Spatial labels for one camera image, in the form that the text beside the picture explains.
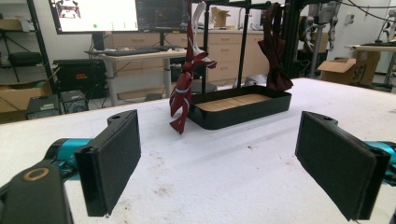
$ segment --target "bamboo mat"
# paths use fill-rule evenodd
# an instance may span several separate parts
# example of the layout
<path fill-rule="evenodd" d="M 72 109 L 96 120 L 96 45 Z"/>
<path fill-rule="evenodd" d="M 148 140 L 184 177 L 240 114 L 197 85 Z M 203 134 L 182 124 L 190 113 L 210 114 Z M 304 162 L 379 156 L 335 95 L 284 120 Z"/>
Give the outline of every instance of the bamboo mat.
<path fill-rule="evenodd" d="M 238 107 L 241 105 L 250 105 L 271 99 L 272 99 L 271 97 L 260 94 L 248 94 L 248 95 L 241 95 L 227 99 L 221 99 L 217 101 L 201 103 L 201 104 L 197 104 L 196 106 L 198 106 L 199 108 L 205 111 L 217 112 L 225 109 Z"/>

